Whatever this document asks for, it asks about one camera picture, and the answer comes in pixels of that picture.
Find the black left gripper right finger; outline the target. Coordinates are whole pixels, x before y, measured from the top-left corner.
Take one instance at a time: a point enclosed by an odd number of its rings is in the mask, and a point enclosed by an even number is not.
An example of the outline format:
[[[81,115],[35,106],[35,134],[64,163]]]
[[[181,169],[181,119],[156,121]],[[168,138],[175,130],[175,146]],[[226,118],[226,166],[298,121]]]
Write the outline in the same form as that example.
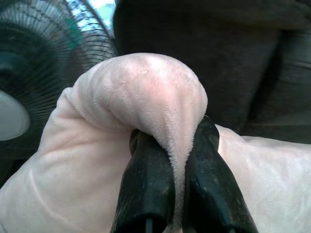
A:
[[[230,168],[218,152],[220,135],[204,116],[186,162],[183,233],[258,233]]]

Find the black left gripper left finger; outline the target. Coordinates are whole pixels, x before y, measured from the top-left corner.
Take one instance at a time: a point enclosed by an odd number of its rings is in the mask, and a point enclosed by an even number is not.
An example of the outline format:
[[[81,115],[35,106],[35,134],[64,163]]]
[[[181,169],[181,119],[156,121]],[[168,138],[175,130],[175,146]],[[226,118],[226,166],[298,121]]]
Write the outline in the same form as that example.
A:
[[[175,206],[173,169],[150,135],[133,130],[131,159],[123,173],[113,233],[164,233]]]

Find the pink cat face pillow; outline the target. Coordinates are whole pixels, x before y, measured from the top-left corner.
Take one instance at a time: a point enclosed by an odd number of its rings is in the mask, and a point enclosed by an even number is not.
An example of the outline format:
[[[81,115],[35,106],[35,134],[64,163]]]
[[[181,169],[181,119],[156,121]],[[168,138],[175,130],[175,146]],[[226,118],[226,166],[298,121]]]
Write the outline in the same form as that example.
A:
[[[0,189],[0,233],[109,233],[133,129],[168,151],[177,191],[165,233],[185,233],[185,164],[206,108],[197,76],[172,57],[95,65],[62,92],[38,151]],[[259,233],[311,233],[311,145],[218,131]]]

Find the large grey fabric sofa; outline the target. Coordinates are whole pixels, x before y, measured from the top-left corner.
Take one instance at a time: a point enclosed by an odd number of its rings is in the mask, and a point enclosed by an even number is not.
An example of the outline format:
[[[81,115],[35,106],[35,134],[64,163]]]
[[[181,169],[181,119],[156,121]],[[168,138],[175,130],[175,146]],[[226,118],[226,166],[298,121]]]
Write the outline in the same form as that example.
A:
[[[242,135],[311,139],[311,0],[115,0],[121,54],[174,57]]]

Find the grey fan with black grille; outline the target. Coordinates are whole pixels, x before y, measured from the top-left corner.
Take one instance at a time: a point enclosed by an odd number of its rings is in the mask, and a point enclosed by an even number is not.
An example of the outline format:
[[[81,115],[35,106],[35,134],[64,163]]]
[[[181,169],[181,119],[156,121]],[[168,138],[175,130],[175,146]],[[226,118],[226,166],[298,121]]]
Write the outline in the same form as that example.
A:
[[[0,0],[0,188],[37,151],[62,91],[114,56],[89,0]]]

